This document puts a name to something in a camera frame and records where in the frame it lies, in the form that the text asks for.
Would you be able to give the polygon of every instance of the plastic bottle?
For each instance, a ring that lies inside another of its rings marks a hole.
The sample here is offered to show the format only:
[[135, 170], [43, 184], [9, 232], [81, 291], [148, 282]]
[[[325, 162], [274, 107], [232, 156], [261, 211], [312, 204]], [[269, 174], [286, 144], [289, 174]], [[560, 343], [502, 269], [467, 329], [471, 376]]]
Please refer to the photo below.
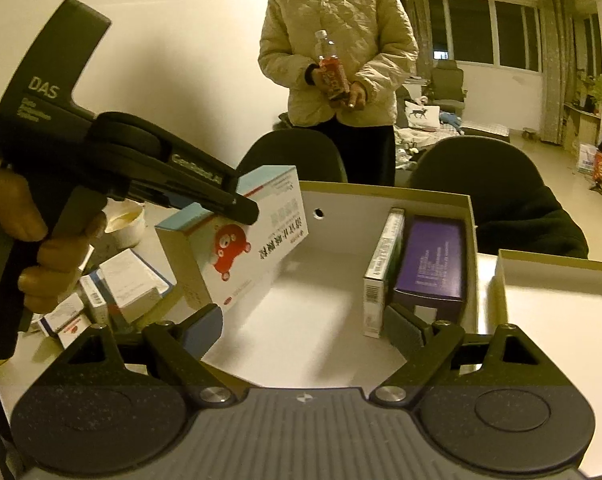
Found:
[[344, 99], [350, 93], [350, 83], [337, 54], [336, 45], [334, 41], [330, 41], [325, 30], [319, 30], [315, 36], [319, 66], [323, 69], [323, 77], [330, 87], [328, 99], [330, 101]]

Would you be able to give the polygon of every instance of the curtain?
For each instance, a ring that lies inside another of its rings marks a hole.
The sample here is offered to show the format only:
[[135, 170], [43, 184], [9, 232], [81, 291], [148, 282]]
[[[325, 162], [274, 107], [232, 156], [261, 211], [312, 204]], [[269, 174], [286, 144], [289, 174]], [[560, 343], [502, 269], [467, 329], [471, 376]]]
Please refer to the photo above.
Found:
[[419, 44], [417, 75], [429, 79], [434, 64], [430, 3], [428, 0], [401, 0], [401, 2], [410, 17], [414, 36]]
[[575, 0], [539, 0], [543, 60], [541, 140], [562, 143], [563, 104], [576, 89]]

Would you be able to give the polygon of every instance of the red bear cartoon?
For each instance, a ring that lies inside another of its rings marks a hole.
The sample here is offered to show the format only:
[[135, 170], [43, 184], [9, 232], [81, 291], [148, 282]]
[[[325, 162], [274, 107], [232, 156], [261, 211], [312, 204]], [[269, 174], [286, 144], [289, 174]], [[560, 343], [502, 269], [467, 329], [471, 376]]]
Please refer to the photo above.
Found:
[[215, 236], [215, 254], [218, 256], [215, 269], [225, 282], [230, 279], [230, 269], [235, 258], [241, 253], [249, 253], [252, 246], [248, 243], [245, 232], [236, 224], [228, 224], [217, 228]]

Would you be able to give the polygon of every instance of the tiled floor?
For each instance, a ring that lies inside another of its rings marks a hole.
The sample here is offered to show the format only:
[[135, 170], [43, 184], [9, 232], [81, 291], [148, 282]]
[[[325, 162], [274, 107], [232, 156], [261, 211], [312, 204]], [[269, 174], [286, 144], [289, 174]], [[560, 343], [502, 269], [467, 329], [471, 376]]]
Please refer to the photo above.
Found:
[[514, 134], [512, 144], [534, 161], [572, 219], [583, 229], [590, 246], [590, 260], [602, 262], [602, 196], [590, 191], [590, 181], [575, 168], [575, 160], [559, 146], [523, 139]]

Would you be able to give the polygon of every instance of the metal screw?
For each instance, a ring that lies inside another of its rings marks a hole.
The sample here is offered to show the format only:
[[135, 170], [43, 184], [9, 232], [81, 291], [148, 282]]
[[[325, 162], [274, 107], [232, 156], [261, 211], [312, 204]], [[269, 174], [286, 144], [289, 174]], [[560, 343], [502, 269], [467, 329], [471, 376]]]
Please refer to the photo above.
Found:
[[377, 399], [383, 402], [401, 402], [408, 396], [407, 392], [400, 386], [381, 386], [375, 391]]
[[228, 402], [230, 400], [232, 397], [232, 392], [227, 388], [213, 386], [211, 388], [202, 390], [200, 396], [203, 402], [207, 402], [209, 404], [222, 404], [223, 402]]

